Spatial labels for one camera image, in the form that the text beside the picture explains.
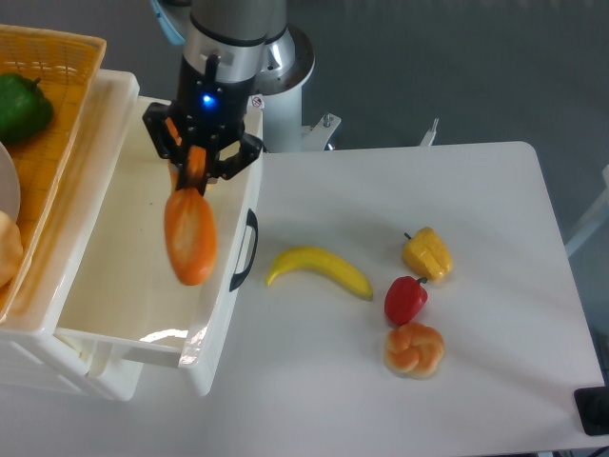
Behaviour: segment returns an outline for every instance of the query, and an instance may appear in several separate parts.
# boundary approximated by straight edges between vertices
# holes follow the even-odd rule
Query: red bell pepper
[[[427,301],[427,291],[421,286],[427,278],[404,276],[396,279],[384,299],[384,313],[396,326],[410,322]]]

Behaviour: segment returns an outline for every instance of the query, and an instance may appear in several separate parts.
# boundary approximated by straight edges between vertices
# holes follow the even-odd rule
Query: black object
[[[178,170],[176,190],[193,186],[204,195],[210,178],[232,178],[254,162],[265,147],[260,138],[245,132],[244,117],[253,78],[241,83],[219,83],[218,65],[219,57],[210,55],[206,73],[201,75],[183,58],[177,99],[170,105],[152,103],[144,113],[157,153]],[[240,144],[239,151],[221,161],[220,151],[235,142]],[[205,171],[197,177],[196,184],[187,182],[186,175],[192,147],[206,150]]]
[[[241,273],[235,273],[232,275],[232,278],[230,279],[230,287],[228,289],[231,292],[244,283],[244,280],[249,274],[252,265],[254,265],[254,257],[256,257],[256,249],[258,248],[258,218],[251,209],[247,210],[246,226],[249,226],[252,228],[252,230],[254,230],[254,247],[252,248],[251,257],[249,258],[247,267]]]
[[[583,431],[590,436],[609,434],[609,388],[579,388],[574,397]]]

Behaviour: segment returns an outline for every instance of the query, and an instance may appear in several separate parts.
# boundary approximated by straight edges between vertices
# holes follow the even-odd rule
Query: bread roll
[[[17,225],[0,211],[0,288],[15,275],[23,259],[21,233]]]
[[[387,334],[384,361],[400,374],[428,378],[444,356],[444,340],[432,327],[410,322]]]

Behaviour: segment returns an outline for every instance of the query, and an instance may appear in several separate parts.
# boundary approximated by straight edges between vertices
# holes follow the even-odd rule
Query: yellow bell pepper
[[[453,268],[448,248],[432,228],[425,227],[412,238],[406,233],[402,258],[419,276],[432,281],[442,279]]]

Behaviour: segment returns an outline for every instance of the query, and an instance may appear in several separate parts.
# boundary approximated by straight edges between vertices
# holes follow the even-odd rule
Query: bell pepper
[[[409,323],[427,301],[427,291],[421,286],[426,278],[404,276],[396,279],[384,298],[384,313],[396,326]]]
[[[39,82],[17,73],[0,74],[0,142],[5,145],[27,140],[49,124],[53,106]]]
[[[442,279],[453,268],[453,259],[448,248],[430,227],[422,228],[413,237],[405,234],[402,258],[419,276],[432,281]]]

